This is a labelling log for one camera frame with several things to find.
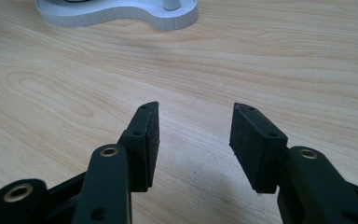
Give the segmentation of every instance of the wood grain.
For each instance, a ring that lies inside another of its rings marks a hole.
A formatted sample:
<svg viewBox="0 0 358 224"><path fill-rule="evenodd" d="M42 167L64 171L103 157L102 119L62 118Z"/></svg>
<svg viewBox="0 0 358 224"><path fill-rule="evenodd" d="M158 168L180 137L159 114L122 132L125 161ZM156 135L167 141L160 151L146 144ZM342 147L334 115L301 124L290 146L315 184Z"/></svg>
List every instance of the wood grain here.
<svg viewBox="0 0 358 224"><path fill-rule="evenodd" d="M0 188L53 187L160 102L154 187L134 223L280 223L228 146L235 102L260 109L358 185L358 1L200 0L200 18L46 24L32 0L0 0Z"/></svg>

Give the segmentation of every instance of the white base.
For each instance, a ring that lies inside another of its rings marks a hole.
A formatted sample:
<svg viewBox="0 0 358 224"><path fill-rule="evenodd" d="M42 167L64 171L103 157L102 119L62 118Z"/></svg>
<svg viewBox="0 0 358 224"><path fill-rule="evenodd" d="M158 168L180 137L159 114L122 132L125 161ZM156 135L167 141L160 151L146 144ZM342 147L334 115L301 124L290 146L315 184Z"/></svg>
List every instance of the white base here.
<svg viewBox="0 0 358 224"><path fill-rule="evenodd" d="M36 7L49 23L80 27L119 19L137 19L159 30L179 30L199 17L197 0L180 0L181 6L165 10L162 0L90 0L70 3L64 0L36 0Z"/></svg>

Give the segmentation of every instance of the screw hole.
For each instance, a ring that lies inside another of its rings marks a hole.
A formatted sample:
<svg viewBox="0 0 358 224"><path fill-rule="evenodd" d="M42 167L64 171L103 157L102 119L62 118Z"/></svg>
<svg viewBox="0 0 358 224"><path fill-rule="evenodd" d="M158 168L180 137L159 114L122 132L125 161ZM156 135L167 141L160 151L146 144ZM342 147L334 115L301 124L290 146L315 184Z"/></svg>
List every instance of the screw hole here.
<svg viewBox="0 0 358 224"><path fill-rule="evenodd" d="M310 159L310 160L315 160L318 158L318 154L316 154L315 152L311 151L311 150L308 150L308 149L300 149L298 151L298 153L304 157L304 158L307 158L307 159Z"/></svg>
<svg viewBox="0 0 358 224"><path fill-rule="evenodd" d="M116 154L118 154L118 149L113 147L109 147L101 151L101 155L104 157L111 157Z"/></svg>
<svg viewBox="0 0 358 224"><path fill-rule="evenodd" d="M91 212L91 219L94 221L101 221L107 217L107 209L105 207L99 207Z"/></svg>
<svg viewBox="0 0 358 224"><path fill-rule="evenodd" d="M13 189L10 189L4 196L4 201L7 203L18 202L32 193L34 187L30 184L21 184Z"/></svg>
<svg viewBox="0 0 358 224"><path fill-rule="evenodd" d="M356 213L353 213L352 211L348 211L348 210L342 210L341 214L345 219L353 223L358 223L358 215Z"/></svg>

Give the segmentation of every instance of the black plastic bracket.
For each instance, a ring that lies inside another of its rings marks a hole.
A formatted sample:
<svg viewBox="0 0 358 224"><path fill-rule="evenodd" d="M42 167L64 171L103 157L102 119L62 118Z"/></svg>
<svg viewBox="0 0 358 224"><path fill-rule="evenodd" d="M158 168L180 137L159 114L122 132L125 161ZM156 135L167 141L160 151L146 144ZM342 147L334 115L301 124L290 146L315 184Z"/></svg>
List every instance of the black plastic bracket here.
<svg viewBox="0 0 358 224"><path fill-rule="evenodd" d="M358 187L321 152L286 146L287 137L260 111L236 103L230 146L258 193L275 193L284 223L358 223Z"/></svg>
<svg viewBox="0 0 358 224"><path fill-rule="evenodd" d="M131 193L152 186L158 102L141 105L117 144L94 150L88 171L47 190L38 179L0 189L0 224L131 223Z"/></svg>

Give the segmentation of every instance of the light wood surface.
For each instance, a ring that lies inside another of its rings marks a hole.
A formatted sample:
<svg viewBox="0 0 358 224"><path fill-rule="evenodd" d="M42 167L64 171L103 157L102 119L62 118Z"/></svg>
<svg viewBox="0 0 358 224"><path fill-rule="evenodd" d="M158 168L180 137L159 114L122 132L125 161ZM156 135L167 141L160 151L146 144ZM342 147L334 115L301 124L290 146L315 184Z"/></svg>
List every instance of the light wood surface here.
<svg viewBox="0 0 358 224"><path fill-rule="evenodd" d="M46 24L33 0L0 0L0 188L51 188L159 101L154 187L134 223L280 223L228 146L235 102L260 109L358 185L358 0L200 0L200 18Z"/></svg>

